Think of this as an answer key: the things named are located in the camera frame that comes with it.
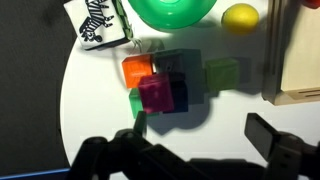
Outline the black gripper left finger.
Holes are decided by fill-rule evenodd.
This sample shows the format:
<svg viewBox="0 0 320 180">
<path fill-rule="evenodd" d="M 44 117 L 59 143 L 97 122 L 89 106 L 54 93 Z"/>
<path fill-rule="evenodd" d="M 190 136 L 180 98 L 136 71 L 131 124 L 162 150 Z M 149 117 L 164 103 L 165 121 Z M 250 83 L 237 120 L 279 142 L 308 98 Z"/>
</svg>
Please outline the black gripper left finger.
<svg viewBox="0 0 320 180">
<path fill-rule="evenodd" d="M 147 132 L 147 114 L 145 111 L 139 111 L 133 126 L 133 131 L 144 137 Z"/>
</svg>

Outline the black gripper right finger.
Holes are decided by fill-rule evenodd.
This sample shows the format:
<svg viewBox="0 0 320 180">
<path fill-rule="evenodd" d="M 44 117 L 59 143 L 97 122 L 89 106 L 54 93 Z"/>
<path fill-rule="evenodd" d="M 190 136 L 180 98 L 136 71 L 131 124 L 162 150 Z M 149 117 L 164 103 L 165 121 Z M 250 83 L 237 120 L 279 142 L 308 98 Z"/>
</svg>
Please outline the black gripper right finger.
<svg viewBox="0 0 320 180">
<path fill-rule="evenodd" d="M 248 113 L 244 134 L 259 154 L 268 160 L 280 133 L 257 113 Z"/>
</svg>

